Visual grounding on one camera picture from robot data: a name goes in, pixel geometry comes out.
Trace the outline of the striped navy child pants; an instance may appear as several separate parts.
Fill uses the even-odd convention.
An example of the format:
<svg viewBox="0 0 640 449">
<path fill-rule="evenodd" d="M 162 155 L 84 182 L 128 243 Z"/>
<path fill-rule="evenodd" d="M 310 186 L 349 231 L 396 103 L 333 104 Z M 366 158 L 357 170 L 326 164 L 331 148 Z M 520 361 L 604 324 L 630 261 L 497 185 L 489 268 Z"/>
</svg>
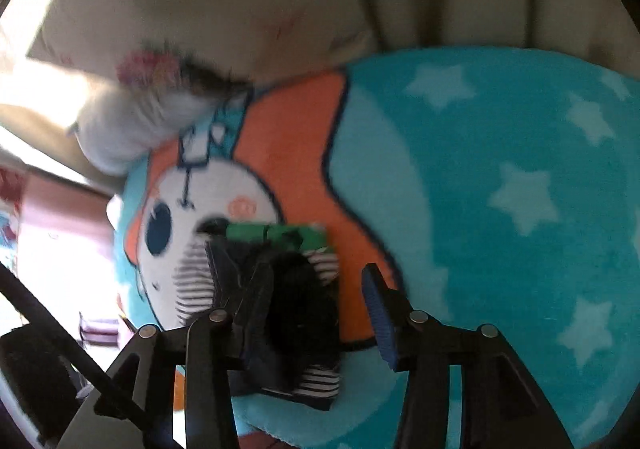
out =
<svg viewBox="0 0 640 449">
<path fill-rule="evenodd" d="M 231 395 L 326 411 L 341 387 L 337 275 L 337 255 L 316 227 L 209 218 L 172 276 L 178 323 L 226 310 Z"/>
</svg>

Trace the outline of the teal cartoon fleece blanket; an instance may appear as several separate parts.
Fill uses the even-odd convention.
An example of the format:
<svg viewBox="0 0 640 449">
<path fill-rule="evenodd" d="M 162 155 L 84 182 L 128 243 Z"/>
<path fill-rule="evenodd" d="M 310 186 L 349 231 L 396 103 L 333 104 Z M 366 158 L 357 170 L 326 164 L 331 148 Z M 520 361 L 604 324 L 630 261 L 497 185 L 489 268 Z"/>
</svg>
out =
<svg viewBox="0 0 640 449">
<path fill-rule="evenodd" d="M 364 265 L 446 325 L 503 331 L 570 439 L 615 425 L 639 383 L 639 83 L 557 53 L 378 56 L 216 110 L 129 173 L 116 273 L 135 325 L 210 306 L 203 220 L 317 225 L 340 288 L 328 411 L 236 398 L 240 429 L 302 448 L 388 448 L 406 380 L 372 344 Z"/>
</svg>

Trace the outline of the light grey plush cushion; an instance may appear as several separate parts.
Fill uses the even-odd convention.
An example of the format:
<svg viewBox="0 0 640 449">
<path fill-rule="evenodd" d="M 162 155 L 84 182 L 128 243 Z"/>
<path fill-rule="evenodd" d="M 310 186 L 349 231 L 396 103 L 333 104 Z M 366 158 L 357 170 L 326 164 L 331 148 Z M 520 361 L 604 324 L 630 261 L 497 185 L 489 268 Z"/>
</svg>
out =
<svg viewBox="0 0 640 449">
<path fill-rule="evenodd" d="M 189 127 L 222 99 L 181 89 L 104 85 L 79 111 L 68 133 L 103 174 L 120 176 L 148 153 Z"/>
</svg>

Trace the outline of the beige floral print pillow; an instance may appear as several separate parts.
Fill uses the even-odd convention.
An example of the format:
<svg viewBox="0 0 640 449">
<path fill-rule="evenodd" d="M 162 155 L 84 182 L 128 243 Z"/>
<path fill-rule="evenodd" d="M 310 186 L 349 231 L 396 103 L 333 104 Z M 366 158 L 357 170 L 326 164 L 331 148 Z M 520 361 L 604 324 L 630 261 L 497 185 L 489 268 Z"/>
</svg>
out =
<svg viewBox="0 0 640 449">
<path fill-rule="evenodd" d="M 271 84 L 374 48 L 360 0 L 52 0 L 28 54 L 125 84 L 188 66 Z"/>
</svg>

